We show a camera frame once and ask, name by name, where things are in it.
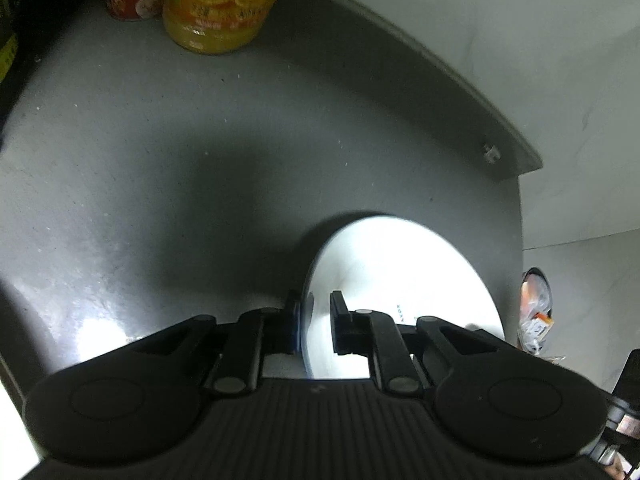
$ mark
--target white wall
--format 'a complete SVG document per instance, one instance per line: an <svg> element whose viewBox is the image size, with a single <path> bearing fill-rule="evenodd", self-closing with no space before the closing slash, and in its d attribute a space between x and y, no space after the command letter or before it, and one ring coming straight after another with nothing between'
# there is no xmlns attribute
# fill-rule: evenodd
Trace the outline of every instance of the white wall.
<svg viewBox="0 0 640 480"><path fill-rule="evenodd" d="M475 85L541 154L526 248L640 227L640 0L355 0Z"/></svg>
<svg viewBox="0 0 640 480"><path fill-rule="evenodd" d="M640 230L524 252L554 300L544 355L611 391L629 352L640 348Z"/></svg>
<svg viewBox="0 0 640 480"><path fill-rule="evenodd" d="M39 461L22 419L0 383L0 480L19 480Z"/></svg>

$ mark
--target white dish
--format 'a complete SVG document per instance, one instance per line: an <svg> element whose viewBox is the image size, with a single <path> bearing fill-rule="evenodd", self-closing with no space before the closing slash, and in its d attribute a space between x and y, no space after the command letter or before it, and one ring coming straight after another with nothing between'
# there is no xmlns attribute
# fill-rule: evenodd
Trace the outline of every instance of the white dish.
<svg viewBox="0 0 640 480"><path fill-rule="evenodd" d="M401 324L436 316L504 339L494 302L462 254L420 224L374 216L334 234L307 275L302 351L314 379L369 377L365 357L334 354L329 318L333 290L342 291L351 311L379 310Z"/></svg>

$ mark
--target marble wall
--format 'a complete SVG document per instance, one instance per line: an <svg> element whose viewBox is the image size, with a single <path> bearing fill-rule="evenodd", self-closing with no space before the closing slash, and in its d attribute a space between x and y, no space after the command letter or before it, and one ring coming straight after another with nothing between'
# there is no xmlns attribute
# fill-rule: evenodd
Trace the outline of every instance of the marble wall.
<svg viewBox="0 0 640 480"><path fill-rule="evenodd" d="M640 230L524 252L554 298L544 355L611 391L629 352L640 348Z"/></svg>

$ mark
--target transparent container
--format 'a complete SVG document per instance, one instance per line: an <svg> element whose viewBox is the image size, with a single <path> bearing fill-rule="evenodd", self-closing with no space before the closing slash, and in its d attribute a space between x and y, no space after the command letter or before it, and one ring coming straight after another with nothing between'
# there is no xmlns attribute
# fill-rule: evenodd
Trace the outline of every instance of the transparent container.
<svg viewBox="0 0 640 480"><path fill-rule="evenodd" d="M171 38L203 54L235 50L256 37L276 0L165 0Z"/></svg>

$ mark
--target gray surface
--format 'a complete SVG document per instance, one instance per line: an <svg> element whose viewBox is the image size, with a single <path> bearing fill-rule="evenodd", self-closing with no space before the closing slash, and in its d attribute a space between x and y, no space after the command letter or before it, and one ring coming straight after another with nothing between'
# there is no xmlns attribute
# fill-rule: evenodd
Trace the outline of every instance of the gray surface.
<svg viewBox="0 0 640 480"><path fill-rule="evenodd" d="M0 353L21 389L78 361L87 319L137 338L278 304L321 243L367 212L448 238L512 336L517 179L496 182L433 138L500 123L428 62L402 65L394 42L335 4L282 0L256 43L203 57L159 20L116 22L88 1L0 155ZM403 73L430 74L428 91L392 79Z"/></svg>

